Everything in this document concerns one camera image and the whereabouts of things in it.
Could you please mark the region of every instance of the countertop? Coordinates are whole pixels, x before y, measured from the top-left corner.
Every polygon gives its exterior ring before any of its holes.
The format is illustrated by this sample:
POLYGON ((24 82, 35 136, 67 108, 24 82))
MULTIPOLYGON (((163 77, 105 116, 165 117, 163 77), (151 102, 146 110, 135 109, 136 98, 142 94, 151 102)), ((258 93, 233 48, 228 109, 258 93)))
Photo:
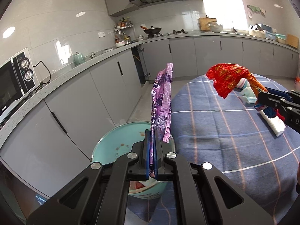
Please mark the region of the countertop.
POLYGON ((82 71, 88 69, 89 67, 101 63, 106 58, 109 58, 117 53, 120 53, 122 51, 125 51, 127 49, 136 47, 140 44, 156 41, 156 40, 164 40, 164 39, 171 39, 171 38, 177 38, 177 37, 189 37, 189 36, 232 36, 232 37, 241 37, 241 38, 248 38, 248 39, 254 39, 259 41, 265 41, 268 43, 273 43, 278 46, 286 47, 294 52, 299 53, 298 50, 293 49, 289 46, 280 44, 278 42, 262 39, 254 36, 249 35, 243 35, 243 34, 230 34, 230 33, 213 33, 213 32, 199 32, 199 33, 185 33, 185 34, 171 34, 167 36, 161 36, 161 37, 155 37, 151 39, 145 39, 143 41, 134 42, 132 44, 119 47, 117 49, 114 49, 109 52, 105 52, 91 60, 88 60, 84 62, 83 64, 80 64, 76 66, 75 68, 72 68, 68 71, 65 71, 62 74, 57 74, 56 78, 54 78, 49 84, 47 84, 45 87, 40 89, 36 94, 34 94, 31 98, 28 99, 22 106, 20 106, 19 109, 10 117, 10 119, 5 123, 3 128, 0 130, 0 148, 4 144, 5 140, 8 138, 10 133, 13 131, 13 129, 17 126, 17 124, 26 116, 27 113, 29 113, 41 100, 43 100, 47 95, 49 95, 51 92, 53 92, 55 89, 57 89, 59 86, 61 86, 66 81, 70 80, 72 77, 76 76, 77 74, 81 73, 82 71))

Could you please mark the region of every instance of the wooden wok handle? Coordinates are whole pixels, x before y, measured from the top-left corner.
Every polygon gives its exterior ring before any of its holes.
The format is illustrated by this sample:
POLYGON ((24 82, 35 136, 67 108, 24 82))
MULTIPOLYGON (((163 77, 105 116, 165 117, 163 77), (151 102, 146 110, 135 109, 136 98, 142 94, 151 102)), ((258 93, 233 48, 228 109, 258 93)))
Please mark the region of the wooden wok handle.
POLYGON ((147 29, 146 27, 144 27, 144 26, 141 26, 141 28, 142 29, 144 29, 144 30, 146 30, 146 31, 148 31, 149 29, 147 29))

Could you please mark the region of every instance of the gray tile floor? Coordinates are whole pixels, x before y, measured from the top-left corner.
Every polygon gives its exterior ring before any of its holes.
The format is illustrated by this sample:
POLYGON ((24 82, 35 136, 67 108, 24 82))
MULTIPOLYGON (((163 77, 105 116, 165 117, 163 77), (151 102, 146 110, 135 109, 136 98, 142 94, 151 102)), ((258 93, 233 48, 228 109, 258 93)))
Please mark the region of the gray tile floor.
MULTIPOLYGON (((288 90, 295 89, 294 80, 269 77, 275 80, 277 83, 281 84, 288 90)), ((174 81, 171 84, 171 95, 173 97, 180 91, 180 89, 191 80, 174 81)), ((153 85, 149 85, 145 94, 141 97, 138 104, 136 105, 132 115, 130 116, 128 122, 135 121, 150 121, 151 120, 151 90, 153 85)))

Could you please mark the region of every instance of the orange wrapper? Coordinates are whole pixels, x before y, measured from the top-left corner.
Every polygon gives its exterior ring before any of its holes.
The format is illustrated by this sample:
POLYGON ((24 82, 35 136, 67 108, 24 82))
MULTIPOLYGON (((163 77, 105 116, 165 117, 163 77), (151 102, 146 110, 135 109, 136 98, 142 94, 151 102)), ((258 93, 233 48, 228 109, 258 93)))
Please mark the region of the orange wrapper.
POLYGON ((248 80, 256 98, 259 92, 268 92, 245 67, 238 64, 217 64, 206 73, 210 80, 214 80, 214 88, 218 95, 224 99, 235 88, 238 82, 245 78, 248 80))

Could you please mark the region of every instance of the silver screw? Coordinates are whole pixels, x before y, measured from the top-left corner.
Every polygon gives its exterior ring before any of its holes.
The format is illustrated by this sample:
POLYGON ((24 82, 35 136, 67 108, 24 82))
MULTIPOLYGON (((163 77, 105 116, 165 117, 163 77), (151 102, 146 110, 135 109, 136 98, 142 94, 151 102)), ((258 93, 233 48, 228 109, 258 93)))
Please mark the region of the silver screw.
POLYGON ((174 153, 174 152, 169 152, 169 153, 167 153, 167 157, 173 159, 173 158, 176 157, 176 153, 174 153))
POLYGON ((93 162, 91 165, 91 168, 94 170, 97 170, 101 167, 101 164, 99 162, 93 162))
POLYGON ((127 154, 127 157, 128 157, 129 159, 134 159, 134 158, 137 157, 137 154, 134 153, 134 152, 130 152, 130 153, 127 154))
POLYGON ((209 162, 205 162, 202 164, 202 167, 206 170, 210 170, 210 169, 212 169, 212 164, 209 162))

